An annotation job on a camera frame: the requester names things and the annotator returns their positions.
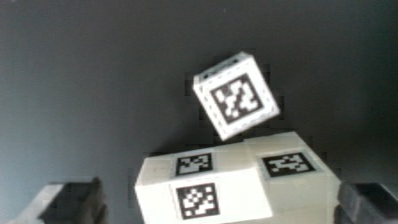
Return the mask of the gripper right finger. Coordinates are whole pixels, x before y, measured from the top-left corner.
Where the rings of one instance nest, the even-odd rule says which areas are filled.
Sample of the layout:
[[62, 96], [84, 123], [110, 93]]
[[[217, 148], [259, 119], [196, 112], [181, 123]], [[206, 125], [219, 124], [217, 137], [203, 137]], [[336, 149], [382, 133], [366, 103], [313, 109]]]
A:
[[398, 224], [398, 184], [343, 182], [334, 224]]

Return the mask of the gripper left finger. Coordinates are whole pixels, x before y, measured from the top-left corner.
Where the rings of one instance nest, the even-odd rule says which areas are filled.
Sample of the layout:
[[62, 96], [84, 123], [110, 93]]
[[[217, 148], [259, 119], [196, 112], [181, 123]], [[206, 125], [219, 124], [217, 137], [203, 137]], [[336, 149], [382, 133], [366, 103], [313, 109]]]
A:
[[16, 218], [16, 224], [107, 224], [101, 180], [52, 183]]

